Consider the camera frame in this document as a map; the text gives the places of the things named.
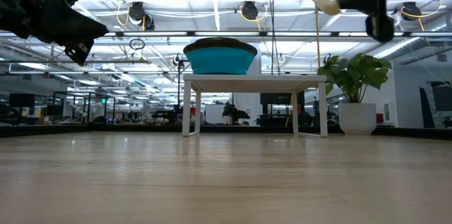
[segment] ceiling duct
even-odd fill
[[[439,32],[451,30],[452,27],[447,20],[450,20],[451,14],[442,16],[433,20],[432,22],[425,25],[426,32]],[[411,51],[416,52],[424,47],[428,46],[428,42],[423,37],[412,37],[399,42],[391,42],[389,44],[377,47],[372,51],[368,52],[368,55],[375,56],[377,58],[384,59],[396,59],[403,55],[411,53]]]

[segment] cable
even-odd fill
[[[421,21],[421,18],[418,18],[418,20],[419,20],[419,24],[421,25],[421,29],[422,29],[422,31],[425,31],[425,29],[424,29],[424,25],[422,24],[422,21]]]
[[[424,67],[424,69],[425,69],[430,75],[432,75],[436,80],[442,82],[444,85],[446,85],[446,86],[452,88],[452,85],[451,85],[450,83],[446,83],[445,81],[441,80],[438,76],[436,76],[435,74],[433,74],[433,72],[431,72],[431,71],[424,65],[424,63],[423,63],[423,62],[419,59],[419,57],[417,57],[417,55],[415,54],[415,51],[412,49],[411,45],[408,45],[408,47],[410,48],[412,55],[414,55],[414,56],[416,57],[417,62],[419,62],[419,63]]]
[[[270,12],[271,12],[271,24],[272,24],[271,74],[273,75],[275,52],[276,52],[276,55],[278,55],[278,46],[277,46],[276,34],[275,34],[275,0],[270,0]],[[279,65],[278,65],[278,74],[281,74]]]
[[[407,16],[412,17],[412,18],[426,18],[426,17],[433,16],[434,14],[438,13],[438,12],[441,10],[441,5],[442,5],[442,3],[443,3],[443,0],[440,0],[440,1],[439,1],[439,5],[437,4],[437,5],[438,5],[438,9],[437,9],[435,12],[430,13],[430,14],[425,15],[425,16],[415,16],[415,15],[410,15],[409,13],[404,12],[403,9],[404,9],[404,8],[407,8],[407,7],[405,7],[405,6],[402,7],[402,9],[400,10],[400,12],[401,12],[402,14],[407,15]]]
[[[121,3],[119,3],[119,5],[118,5],[118,12],[119,12],[120,9],[121,9]],[[125,23],[121,22],[121,20],[119,19],[119,14],[116,15],[116,19],[118,20],[118,23],[120,25],[127,25],[127,23],[129,23],[129,12],[130,12],[130,7],[129,7],[129,9],[127,9],[127,18],[126,18],[126,22]]]
[[[320,22],[319,9],[316,7],[316,33],[317,33],[317,67],[320,69]]]

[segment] ceiling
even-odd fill
[[[73,9],[78,12],[94,18],[105,24],[111,32],[121,31],[141,31],[141,29],[130,21],[126,25],[121,23],[126,21],[128,7],[133,1],[142,1],[145,3],[145,10],[153,17],[156,31],[246,31],[257,32],[258,25],[255,22],[249,22],[242,18],[240,12],[235,13],[236,8],[244,1],[253,1],[258,10],[260,27],[263,31],[272,30],[272,22],[266,7],[269,6],[269,0],[80,0]],[[424,15],[432,14],[423,18],[426,31],[432,29],[433,25],[450,11],[452,0],[388,0],[388,11],[400,8],[405,1],[415,1],[416,5],[422,9]],[[294,32],[315,32],[316,15],[315,6],[311,0],[275,0],[275,31],[294,31]],[[396,22],[399,22],[399,16],[393,16]],[[364,21],[366,16],[358,11],[343,11],[339,16],[328,16],[324,13],[319,14],[319,29],[321,32],[365,32]],[[396,26],[397,31],[401,32],[419,32],[420,24],[417,20],[401,20]],[[183,48],[197,40],[199,37],[142,37],[146,41],[146,47],[141,51],[130,50],[129,42],[133,37],[104,37],[96,41],[91,50],[92,56],[88,61],[97,62],[80,67],[76,64],[67,64],[69,59],[63,54],[59,55],[63,49],[55,45],[47,45],[36,39],[21,40],[17,37],[3,37],[0,40],[8,41],[30,50],[24,52],[17,48],[9,48],[5,45],[5,50],[0,53],[3,60],[28,60],[28,61],[61,61],[61,63],[45,64],[45,68],[33,68],[16,64],[12,67],[16,71],[91,71],[91,72],[114,72],[128,71],[134,79],[134,83],[123,78],[114,78],[108,73],[99,73],[97,75],[66,74],[68,84],[73,83],[73,79],[97,81],[99,86],[116,87],[143,87],[149,86],[157,88],[177,89],[177,73],[174,69],[172,60],[177,55],[183,55]],[[263,56],[269,56],[264,41],[259,37],[238,37],[240,40],[249,42],[257,46]],[[278,52],[284,57],[284,62],[280,64],[281,71],[290,71],[292,73],[315,72],[317,70],[317,43],[315,37],[281,37],[277,39]],[[321,37],[320,54],[322,57],[329,54],[343,55],[352,57],[359,52],[369,52],[373,49],[382,48],[378,42],[369,37]],[[89,86],[78,82],[80,86]],[[128,94],[140,95],[138,90],[128,90]],[[164,100],[168,96],[163,96],[159,100]]]

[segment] white wall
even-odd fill
[[[450,69],[429,68],[431,75],[422,66],[397,66],[394,68],[397,113],[400,128],[424,128],[420,87],[429,87],[429,81],[447,81]]]

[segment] blue bowl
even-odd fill
[[[184,48],[194,74],[246,75],[257,54],[247,43],[228,37],[209,37]]]

